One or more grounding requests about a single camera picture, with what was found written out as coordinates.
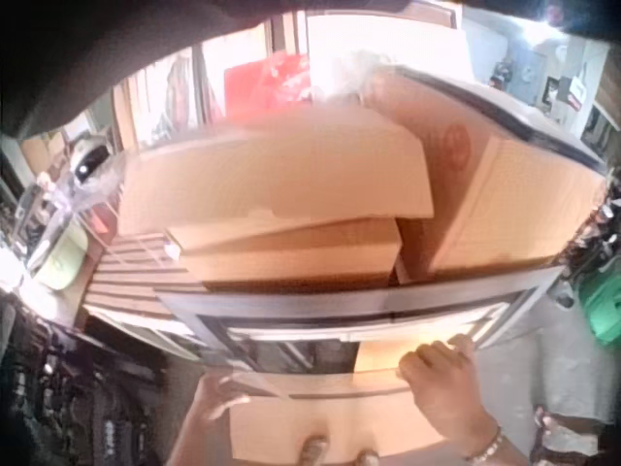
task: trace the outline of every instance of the finger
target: finger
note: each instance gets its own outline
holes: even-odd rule
[[[449,361],[437,349],[427,344],[418,347],[416,354],[431,369],[441,369],[450,365]]]
[[[231,372],[230,374],[226,374],[217,381],[218,385],[224,385],[225,383],[232,382],[238,379],[242,375],[241,372]]]
[[[474,342],[471,337],[460,333],[459,335],[455,335],[453,338],[448,340],[448,343],[454,346],[470,361],[474,360]]]
[[[449,364],[458,364],[459,363],[459,355],[445,345],[443,342],[435,341],[431,344],[432,348],[436,349]]]
[[[399,361],[399,373],[412,390],[429,379],[429,368],[415,352],[405,354]]]
[[[219,405],[213,408],[213,411],[209,415],[210,420],[216,420],[220,418],[226,410],[232,408],[235,405],[241,405],[243,403],[249,403],[250,397],[245,393],[235,393],[230,398],[222,401]]]

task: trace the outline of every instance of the concrete floor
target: concrete floor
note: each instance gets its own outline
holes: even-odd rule
[[[533,407],[572,416],[609,420],[621,370],[621,353],[598,345],[582,311],[561,311],[547,297],[521,318],[492,347],[477,354],[483,403],[524,453],[535,439]],[[191,402],[199,366],[171,364],[169,393],[157,414],[158,450],[166,458]],[[208,438],[211,465],[247,465],[231,460],[228,418],[213,426]],[[593,439],[557,432],[546,439],[553,449],[591,453]],[[437,446],[382,459],[382,466],[454,465],[461,461],[449,446]]]

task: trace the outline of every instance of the wrist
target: wrist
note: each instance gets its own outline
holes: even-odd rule
[[[454,443],[462,456],[472,457],[480,454],[494,441],[498,429],[498,422],[483,411],[471,418],[464,435],[454,439]]]
[[[191,425],[193,428],[206,429],[210,423],[209,414],[202,405],[192,403],[185,416],[185,423]]]

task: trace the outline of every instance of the brown cardboard box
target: brown cardboard box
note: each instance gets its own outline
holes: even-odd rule
[[[420,142],[374,111],[331,105],[139,155],[119,231],[165,231],[180,265],[212,285],[386,283],[395,217],[432,215]]]
[[[553,124],[489,90],[506,109]],[[407,281],[554,256],[588,217],[605,182],[577,162],[516,140],[449,95],[397,74],[376,74],[364,102],[409,129],[425,148],[435,216],[400,221],[401,276]],[[545,130],[564,137],[558,128]]]
[[[420,142],[359,107],[305,107],[130,161],[119,233],[183,250],[365,217],[433,215]]]
[[[180,265],[209,284],[386,284],[400,249],[394,218],[367,218],[191,250]]]

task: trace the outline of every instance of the person's leg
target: person's leg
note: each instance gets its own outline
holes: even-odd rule
[[[553,425],[560,425],[566,429],[570,429],[579,435],[595,435],[599,436],[605,428],[605,423],[598,419],[590,417],[563,416],[554,413],[548,413],[543,417],[545,426],[550,428]]]
[[[555,451],[539,447],[532,457],[533,464],[547,461],[556,466],[584,466],[589,456],[578,451]]]
[[[564,416],[556,413],[550,413],[543,407],[538,406],[535,410],[535,421],[539,427],[543,427],[549,431],[560,425],[566,429],[570,429],[578,435],[595,435],[599,436],[605,428],[605,423],[598,419],[590,417]]]
[[[297,466],[321,466],[329,446],[325,437],[310,437],[304,442]]]
[[[372,449],[361,451],[354,463],[355,466],[379,466],[379,455]]]

